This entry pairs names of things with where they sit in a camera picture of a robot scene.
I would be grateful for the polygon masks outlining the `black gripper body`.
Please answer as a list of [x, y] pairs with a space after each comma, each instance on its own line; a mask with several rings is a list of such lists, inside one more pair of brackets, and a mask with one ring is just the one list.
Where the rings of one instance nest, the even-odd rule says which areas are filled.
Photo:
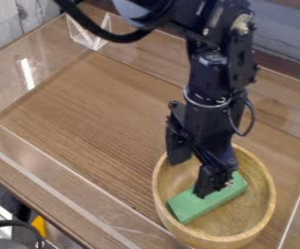
[[192, 156], [201, 164], [238, 168], [232, 137], [240, 133], [245, 99], [230, 98], [225, 103], [202, 105], [192, 101], [172, 101], [168, 124], [184, 130]]

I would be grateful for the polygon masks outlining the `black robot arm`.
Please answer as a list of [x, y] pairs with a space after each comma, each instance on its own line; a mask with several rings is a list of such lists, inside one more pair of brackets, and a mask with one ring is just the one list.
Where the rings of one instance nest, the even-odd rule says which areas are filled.
[[54, 0], [82, 28], [116, 43], [133, 43], [166, 26], [185, 38], [189, 78], [184, 100], [169, 104], [166, 144], [172, 164], [201, 161], [193, 193], [204, 198], [233, 182], [238, 162], [232, 137], [255, 106], [255, 12], [248, 0], [112, 0], [134, 30], [117, 34], [96, 23], [74, 0]]

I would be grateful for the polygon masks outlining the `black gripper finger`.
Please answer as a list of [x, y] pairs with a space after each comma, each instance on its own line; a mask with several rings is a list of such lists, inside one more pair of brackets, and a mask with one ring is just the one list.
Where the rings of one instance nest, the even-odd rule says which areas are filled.
[[190, 160], [192, 149], [188, 144], [188, 135], [173, 124], [168, 124], [166, 127], [166, 149], [172, 165], [178, 165]]
[[193, 193], [205, 198], [213, 192], [221, 191], [233, 179], [234, 167], [202, 164], [198, 171]]

